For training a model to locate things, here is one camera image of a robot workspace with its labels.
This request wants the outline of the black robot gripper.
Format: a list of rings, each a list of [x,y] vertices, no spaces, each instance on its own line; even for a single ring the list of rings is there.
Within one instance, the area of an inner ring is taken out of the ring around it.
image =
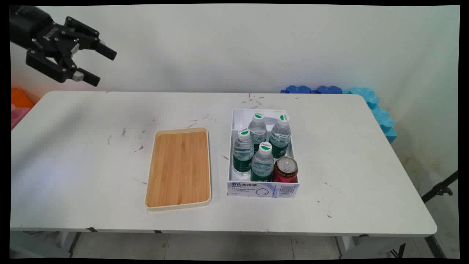
[[[10,41],[27,50],[28,66],[59,83],[84,81],[97,87],[100,77],[80,67],[62,66],[47,59],[62,57],[57,44],[66,50],[67,56],[78,50],[94,50],[110,60],[117,55],[100,39],[96,29],[70,16],[61,25],[34,5],[10,5]]]

